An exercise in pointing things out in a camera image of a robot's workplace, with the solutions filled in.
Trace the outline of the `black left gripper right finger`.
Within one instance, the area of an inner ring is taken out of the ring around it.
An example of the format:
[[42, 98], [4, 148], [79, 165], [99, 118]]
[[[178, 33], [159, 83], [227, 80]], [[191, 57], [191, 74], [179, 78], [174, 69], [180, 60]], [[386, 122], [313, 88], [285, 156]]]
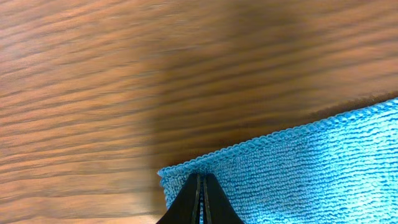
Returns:
[[203, 179], [204, 224], [243, 224], [214, 174]]

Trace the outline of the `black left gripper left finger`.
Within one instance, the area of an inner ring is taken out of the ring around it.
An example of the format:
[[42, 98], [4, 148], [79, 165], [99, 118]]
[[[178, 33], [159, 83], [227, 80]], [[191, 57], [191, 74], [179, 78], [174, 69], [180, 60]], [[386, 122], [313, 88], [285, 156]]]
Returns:
[[199, 224], [200, 190], [200, 174], [190, 174], [170, 208], [157, 224]]

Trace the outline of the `blue microfibre cloth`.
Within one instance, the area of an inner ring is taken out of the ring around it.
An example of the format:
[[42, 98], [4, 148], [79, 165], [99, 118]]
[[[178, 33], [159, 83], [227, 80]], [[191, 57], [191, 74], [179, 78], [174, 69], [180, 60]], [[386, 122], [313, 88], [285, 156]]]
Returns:
[[163, 168], [167, 206], [192, 173], [214, 174], [245, 223], [396, 223], [397, 100]]

